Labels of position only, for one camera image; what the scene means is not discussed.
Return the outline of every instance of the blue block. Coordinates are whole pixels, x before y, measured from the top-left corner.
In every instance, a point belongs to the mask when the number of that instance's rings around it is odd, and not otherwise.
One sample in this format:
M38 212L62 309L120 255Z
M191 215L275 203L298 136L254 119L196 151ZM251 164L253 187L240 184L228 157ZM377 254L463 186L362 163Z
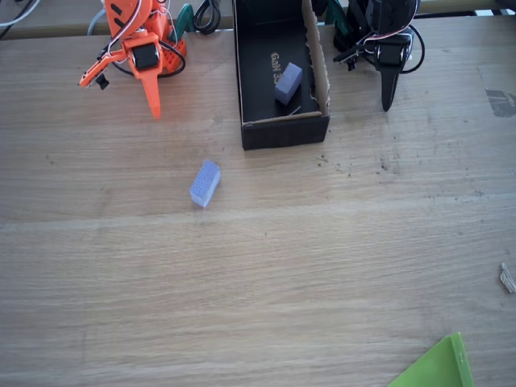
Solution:
M201 207L208 206L219 182L220 167L206 160L190 188L193 202Z
M303 70L295 64L289 63L280 80L276 83L274 95L276 99L283 105L288 105L293 94L301 84L303 78Z

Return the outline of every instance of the wood grain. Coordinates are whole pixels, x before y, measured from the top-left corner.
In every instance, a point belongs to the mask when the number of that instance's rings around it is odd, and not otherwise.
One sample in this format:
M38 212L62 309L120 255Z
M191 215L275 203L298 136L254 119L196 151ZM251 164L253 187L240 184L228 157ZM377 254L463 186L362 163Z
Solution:
M170 10L175 18L179 14L185 0L171 0ZM202 0L189 1L196 10ZM347 0L341 0L347 6ZM453 12L462 10L494 10L501 5L494 0L422 0L420 13ZM2 20L13 19L23 8L23 3L14 0L0 2ZM232 28L233 11L231 0L221 0L221 28ZM88 26L102 5L98 0L44 0L34 12L13 27L4 39L26 39L56 36L86 35ZM109 35L109 27L105 19L95 28L96 35Z
M229 31L187 36L159 122L123 74L77 87L102 37L0 42L0 385L382 386L456 331L477 386L512 385L516 118L485 89L516 92L515 20L417 26L387 114L321 29L327 140L254 152Z

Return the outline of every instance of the black box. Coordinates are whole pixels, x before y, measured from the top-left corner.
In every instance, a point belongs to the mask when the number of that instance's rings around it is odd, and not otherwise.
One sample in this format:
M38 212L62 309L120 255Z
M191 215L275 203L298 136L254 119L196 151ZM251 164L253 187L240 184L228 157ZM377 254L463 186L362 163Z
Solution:
M236 68L245 150L324 141L329 82L310 0L234 0ZM302 68L288 106L274 86L289 62Z

